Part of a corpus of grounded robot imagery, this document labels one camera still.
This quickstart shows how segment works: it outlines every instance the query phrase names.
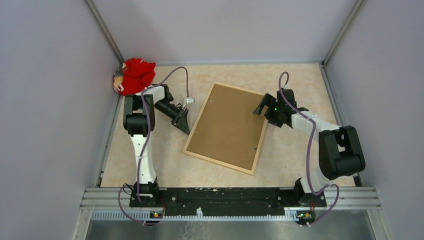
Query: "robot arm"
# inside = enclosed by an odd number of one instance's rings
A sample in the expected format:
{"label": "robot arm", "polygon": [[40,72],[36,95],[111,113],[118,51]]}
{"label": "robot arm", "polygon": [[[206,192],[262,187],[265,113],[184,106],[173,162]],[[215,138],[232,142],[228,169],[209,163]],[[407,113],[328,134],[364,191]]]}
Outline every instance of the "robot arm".
{"label": "robot arm", "polygon": [[[268,109],[264,116],[270,124],[277,127],[287,124],[308,136],[311,135],[313,130],[313,124],[310,119],[316,122],[313,139],[318,142],[319,146],[319,167],[310,173],[310,180],[314,190],[330,185],[338,177],[350,176],[364,170],[364,155],[358,133],[354,127],[328,123],[313,115],[304,107],[297,108],[293,91],[283,88],[281,90],[288,102],[307,118],[287,105],[279,91],[277,91],[277,98],[268,93],[265,94],[253,113],[260,115],[264,106],[267,106]],[[344,150],[339,151],[339,146],[344,147]],[[312,192],[306,176],[296,181],[295,187],[300,187],[300,185],[303,194]]]}
{"label": "robot arm", "polygon": [[[190,133],[189,125],[187,122],[187,114],[189,110],[185,107],[175,106],[170,102],[174,100],[171,95],[169,88],[166,84],[152,85],[148,88],[144,94],[144,99],[147,103],[147,109],[144,108],[141,92],[136,95],[125,96],[124,102],[124,113],[123,113],[123,127],[127,130],[131,136],[132,145],[134,146],[135,162],[137,165],[139,184],[148,185],[155,183],[156,172],[153,168],[152,154],[151,154],[151,142],[147,141],[148,137],[148,122],[147,115],[149,114],[150,131],[155,129],[155,110],[158,109],[160,112],[171,118],[171,123],[176,128],[180,129],[186,134]],[[142,156],[143,145],[146,143],[146,147]],[[141,196],[151,197],[152,193],[150,190],[141,192]]]}

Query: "metal frame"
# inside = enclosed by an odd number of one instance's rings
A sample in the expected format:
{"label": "metal frame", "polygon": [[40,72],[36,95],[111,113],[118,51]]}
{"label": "metal frame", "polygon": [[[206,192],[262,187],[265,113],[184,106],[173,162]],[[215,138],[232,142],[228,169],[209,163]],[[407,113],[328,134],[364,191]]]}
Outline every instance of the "metal frame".
{"label": "metal frame", "polygon": [[109,44],[110,49],[113,51],[113,54],[115,54],[116,59],[118,59],[119,63],[122,64],[123,62],[125,62],[125,59],[122,56],[122,53],[119,50],[117,44],[115,43],[115,40],[113,39],[111,33],[109,32],[108,27],[103,21],[102,16],[97,10],[97,7],[94,4],[93,0],[84,0],[84,2],[87,5],[87,8],[90,11],[91,15],[93,16],[95,22],[97,23],[98,28],[103,34],[103,37],[106,39],[107,43]]}
{"label": "metal frame", "polygon": [[[112,35],[110,34],[108,28],[106,27],[102,17],[100,16],[96,6],[93,3],[93,0],[84,0],[88,9],[92,13],[94,20],[97,22],[103,36],[106,41],[109,43],[110,48],[115,54],[116,58],[120,63],[124,62],[124,58],[119,51]],[[330,50],[320,64],[321,74],[324,79],[325,87],[328,92],[328,96],[331,102],[331,106],[334,111],[336,121],[339,125],[345,125],[346,120],[341,111],[337,95],[334,91],[334,87],[331,81],[331,78],[327,71],[328,63],[331,61],[334,53],[338,49],[342,40],[344,39],[347,31],[351,27],[354,19],[358,15],[358,12],[364,5],[366,0],[357,0],[352,11],[350,12],[348,18],[346,19],[343,27],[340,30],[340,33],[337,35],[334,43],[331,45]],[[121,106],[121,98],[117,101],[116,108],[113,114],[113,120],[110,126],[110,130],[106,137],[106,146],[104,154],[102,156],[102,163],[100,166],[98,178],[95,188],[87,188],[84,192],[77,222],[75,225],[74,233],[72,236],[73,240],[84,240],[89,230],[89,225],[91,219],[102,219],[102,220],[127,220],[125,217],[120,214],[120,209],[118,206],[118,192],[119,188],[99,188],[101,179],[103,176],[103,171],[106,166],[106,160],[109,153],[109,146],[112,142],[112,136],[115,130],[115,122],[118,117],[119,109]],[[334,188],[328,188],[324,191],[325,198],[329,203],[333,202],[336,197],[336,190]],[[131,216],[138,218],[140,220],[148,220],[149,214],[148,211],[158,211],[159,209],[132,209],[129,207],[130,196],[126,194],[121,194],[121,203],[123,209],[128,212]],[[325,210],[328,207],[316,207],[317,210]],[[294,220],[293,212],[296,211],[307,211],[308,207],[286,207],[284,210],[287,211],[286,216],[264,216],[260,218],[245,218],[245,221],[292,221]],[[378,240],[387,240],[392,239],[390,230],[388,228],[387,222],[384,218],[382,212],[382,207],[380,200],[378,198],[376,189],[374,187],[340,187],[340,195],[337,202],[337,205],[334,207],[335,210],[341,211],[350,211],[350,210],[367,210],[369,221],[374,232],[375,238]],[[213,217],[205,217],[202,215],[190,217],[165,217],[164,221],[187,221],[187,220],[196,220],[196,221],[216,221]],[[237,221],[243,221],[242,218],[235,217]]]}
{"label": "metal frame", "polygon": [[324,68],[329,64],[330,60],[333,58],[334,53],[336,52],[337,48],[339,48],[340,43],[342,43],[342,40],[344,39],[346,33],[349,31],[350,27],[352,26],[352,23],[354,22],[359,11],[362,9],[366,1],[367,0],[356,0],[355,5],[352,8],[352,11],[350,11],[350,14],[347,17],[346,21],[344,22],[343,27],[341,28],[336,39],[332,43],[330,50],[328,51],[327,55],[322,61],[322,65],[324,66]]}

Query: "gray wall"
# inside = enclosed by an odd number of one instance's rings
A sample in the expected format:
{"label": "gray wall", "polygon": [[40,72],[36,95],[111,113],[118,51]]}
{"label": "gray wall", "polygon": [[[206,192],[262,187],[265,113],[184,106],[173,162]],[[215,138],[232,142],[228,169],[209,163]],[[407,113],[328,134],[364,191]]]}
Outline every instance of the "gray wall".
{"label": "gray wall", "polygon": [[396,239],[423,233],[423,11],[422,0],[368,1],[329,66]]}
{"label": "gray wall", "polygon": [[355,0],[94,0],[124,58],[159,64],[322,60]]}
{"label": "gray wall", "polygon": [[82,0],[2,0],[0,23],[0,239],[66,240],[118,63]]}

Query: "red cloth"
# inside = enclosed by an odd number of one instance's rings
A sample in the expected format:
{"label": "red cloth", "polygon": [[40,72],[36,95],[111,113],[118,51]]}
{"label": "red cloth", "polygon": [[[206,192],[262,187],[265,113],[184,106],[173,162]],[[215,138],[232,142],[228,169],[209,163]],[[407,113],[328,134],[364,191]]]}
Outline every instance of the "red cloth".
{"label": "red cloth", "polygon": [[123,72],[123,91],[121,95],[131,95],[141,92],[149,86],[155,76],[156,63],[149,63],[141,58],[131,58],[125,61]]}

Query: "cork board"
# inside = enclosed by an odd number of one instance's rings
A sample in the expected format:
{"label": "cork board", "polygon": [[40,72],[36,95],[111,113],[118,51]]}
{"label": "cork board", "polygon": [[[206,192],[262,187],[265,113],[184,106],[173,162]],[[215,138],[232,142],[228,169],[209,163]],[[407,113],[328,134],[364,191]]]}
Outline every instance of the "cork board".
{"label": "cork board", "polygon": [[268,123],[253,114],[263,96],[223,83],[212,85],[183,153],[253,175]]}

